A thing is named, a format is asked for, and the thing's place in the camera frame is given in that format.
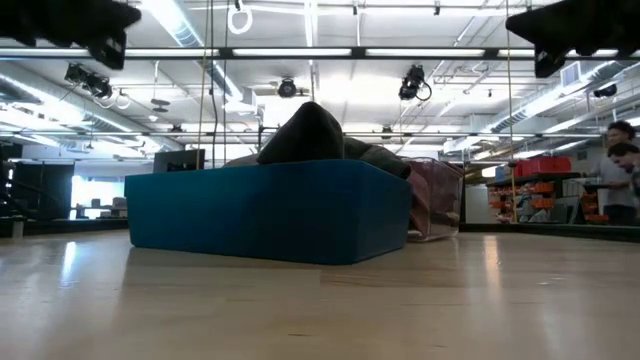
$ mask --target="hardwood floor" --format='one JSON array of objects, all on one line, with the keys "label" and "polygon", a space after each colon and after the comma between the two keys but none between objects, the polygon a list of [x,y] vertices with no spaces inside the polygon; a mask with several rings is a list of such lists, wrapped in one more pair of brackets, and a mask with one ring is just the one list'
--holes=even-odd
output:
[{"label": "hardwood floor", "polygon": [[638,359],[640,245],[461,234],[354,266],[0,240],[0,358]]}]

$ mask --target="ceiling light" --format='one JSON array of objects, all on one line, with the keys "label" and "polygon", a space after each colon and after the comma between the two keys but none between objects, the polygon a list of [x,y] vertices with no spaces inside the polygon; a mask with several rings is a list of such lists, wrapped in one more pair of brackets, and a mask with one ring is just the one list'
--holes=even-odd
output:
[{"label": "ceiling light", "polygon": [[280,87],[278,87],[278,95],[281,98],[292,98],[296,96],[298,89],[296,88],[296,84],[293,82],[293,79],[282,79],[282,83],[280,83]]},{"label": "ceiling light", "polygon": [[496,177],[496,168],[497,166],[492,166],[490,168],[482,169],[482,177],[483,178]]},{"label": "ceiling light", "polygon": [[582,144],[584,144],[586,142],[587,142],[587,140],[581,140],[581,141],[572,142],[572,143],[565,144],[565,145],[562,145],[560,147],[557,147],[554,151],[568,150],[568,149],[571,149],[571,148],[576,147],[578,145],[582,145]]},{"label": "ceiling light", "polygon": [[534,156],[538,156],[544,154],[546,150],[532,150],[532,151],[523,151],[513,155],[516,159],[528,159]]},{"label": "ceiling light", "polygon": [[498,57],[534,57],[534,49],[506,49],[498,51]]},{"label": "ceiling light", "polygon": [[625,121],[628,122],[633,127],[640,126],[640,117],[632,118]]},{"label": "ceiling light", "polygon": [[482,57],[483,49],[367,49],[367,56]]},{"label": "ceiling light", "polygon": [[[140,58],[140,59],[154,59],[158,57],[162,58],[198,58],[202,59],[205,55],[203,49],[189,49],[189,48],[161,48],[161,49],[127,49],[127,58]],[[207,49],[207,56],[219,56],[218,49]]]},{"label": "ceiling light", "polygon": [[562,130],[566,130],[576,124],[579,124],[581,121],[579,119],[573,119],[573,120],[567,120],[564,122],[561,122],[558,125],[552,126],[550,128],[548,128],[547,130],[545,130],[545,133],[554,133],[554,132],[558,132],[558,131],[562,131]]},{"label": "ceiling light", "polygon": [[307,48],[307,49],[234,49],[235,56],[350,56],[351,49]]},{"label": "ceiling light", "polygon": [[[608,56],[616,56],[617,54],[618,54],[618,50],[602,49],[602,50],[596,51],[591,56],[592,57],[608,57]],[[575,50],[571,50],[571,51],[569,51],[569,53],[567,54],[566,57],[571,58],[571,57],[581,57],[581,56],[582,55],[578,55],[578,53]]]},{"label": "ceiling light", "polygon": [[32,142],[46,145],[46,146],[60,146],[58,142],[40,135],[31,135],[30,137],[22,136],[22,135],[14,135],[14,137],[17,139],[32,141]]},{"label": "ceiling light", "polygon": [[[402,79],[402,86],[400,86],[400,92],[398,93],[400,100],[413,100],[415,98],[418,98],[418,100],[423,102],[429,100],[433,91],[429,84],[424,80],[424,70],[422,70],[422,65],[412,65],[411,69],[407,72],[407,76]],[[418,97],[418,93],[422,86],[429,89],[429,95],[423,99]]]}]

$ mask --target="person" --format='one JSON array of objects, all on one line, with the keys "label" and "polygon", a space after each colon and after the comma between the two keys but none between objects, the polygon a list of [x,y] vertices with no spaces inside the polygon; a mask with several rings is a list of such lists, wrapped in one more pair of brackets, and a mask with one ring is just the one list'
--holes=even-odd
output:
[{"label": "person", "polygon": [[620,143],[612,146],[609,158],[627,173],[631,174],[631,190],[640,197],[640,148],[633,144]]},{"label": "person", "polygon": [[[612,149],[618,144],[631,144],[636,131],[626,121],[616,121],[607,130],[607,145]],[[600,177],[608,185],[603,199],[604,215],[611,225],[631,226],[636,221],[635,198],[631,190],[632,174],[616,164],[608,154],[603,156],[591,169],[589,177]]]}]

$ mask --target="blue box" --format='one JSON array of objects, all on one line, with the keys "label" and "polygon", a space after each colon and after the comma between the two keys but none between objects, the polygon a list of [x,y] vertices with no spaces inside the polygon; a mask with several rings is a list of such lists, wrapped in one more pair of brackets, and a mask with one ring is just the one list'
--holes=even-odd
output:
[{"label": "blue box", "polygon": [[411,186],[367,163],[128,176],[134,246],[345,265],[400,249]]}]

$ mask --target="wire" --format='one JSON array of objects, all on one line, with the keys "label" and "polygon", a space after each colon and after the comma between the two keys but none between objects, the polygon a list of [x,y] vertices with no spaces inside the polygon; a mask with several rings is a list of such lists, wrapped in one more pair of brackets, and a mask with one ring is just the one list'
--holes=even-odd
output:
[{"label": "wire", "polygon": [[424,85],[424,87],[426,87],[427,89],[429,89],[429,96],[427,96],[426,98],[421,98],[418,95],[416,95],[416,99],[425,102],[425,101],[429,101],[429,99],[431,99],[431,97],[433,96],[433,89],[431,88],[431,86],[429,84],[427,84],[427,82],[425,81],[425,79],[422,79],[422,84]]},{"label": "wire", "polygon": [[202,138],[202,115],[204,114],[204,81],[207,73],[207,42],[209,40],[209,12],[213,12],[212,0],[207,0],[207,12],[205,14],[204,45],[202,53],[202,86],[200,87],[200,118],[198,119],[198,151],[196,152],[196,170],[200,170],[200,139]]},{"label": "wire", "polygon": [[[230,10],[230,1],[231,0],[227,0],[227,12],[229,12]],[[229,24],[227,23],[227,26],[225,26],[225,31],[224,31],[224,47],[226,48],[229,45]],[[223,105],[227,105],[227,60],[224,60],[224,63],[222,64],[223,67],[223,72],[224,72],[224,79],[223,79],[223,87],[224,87],[224,91],[222,92],[222,104]],[[215,99],[212,97],[212,101],[213,103],[213,107],[216,108],[216,104],[215,104]],[[218,128],[218,114],[216,111],[216,129]],[[226,164],[227,163],[227,111],[223,110],[222,112],[222,129],[224,131],[222,138],[222,152],[223,152],[223,156],[222,156],[222,163]]]},{"label": "wire", "polygon": [[[509,18],[509,0],[506,0],[507,19]],[[511,162],[515,159],[515,150],[513,146],[513,94],[511,89],[511,32],[507,30],[507,78],[509,80],[509,134],[511,135],[509,147],[511,148]],[[513,222],[518,223],[518,208],[516,206],[516,174],[511,170],[511,208],[513,210]]]}]

